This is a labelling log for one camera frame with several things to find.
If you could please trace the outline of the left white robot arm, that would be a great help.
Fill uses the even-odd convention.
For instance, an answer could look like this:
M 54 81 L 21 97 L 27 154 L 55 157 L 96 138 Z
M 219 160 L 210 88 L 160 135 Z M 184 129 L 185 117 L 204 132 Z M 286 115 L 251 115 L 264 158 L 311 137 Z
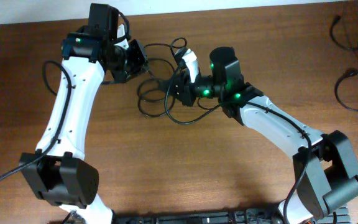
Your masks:
M 99 173 L 85 161 L 86 130 L 105 74 L 126 83 L 147 70 L 148 58 L 125 15 L 93 3 L 87 25 L 64 39 L 57 65 L 62 77 L 52 114 L 35 152 L 21 155 L 22 175 L 38 199 L 81 222 L 112 223 L 114 213 L 98 195 Z

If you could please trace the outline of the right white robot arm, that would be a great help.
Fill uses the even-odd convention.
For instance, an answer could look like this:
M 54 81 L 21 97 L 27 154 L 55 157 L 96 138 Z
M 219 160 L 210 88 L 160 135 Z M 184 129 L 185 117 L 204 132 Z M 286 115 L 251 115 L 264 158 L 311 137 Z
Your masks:
M 284 223 L 323 219 L 358 197 L 358 160 L 349 138 L 311 128 L 275 106 L 244 80 L 233 48 L 210 53 L 208 77 L 191 49 L 175 48 L 172 55 L 177 69 L 162 86 L 167 96 L 185 106 L 198 98 L 217 99 L 227 117 L 263 135 L 293 162 L 295 182 L 278 206 Z

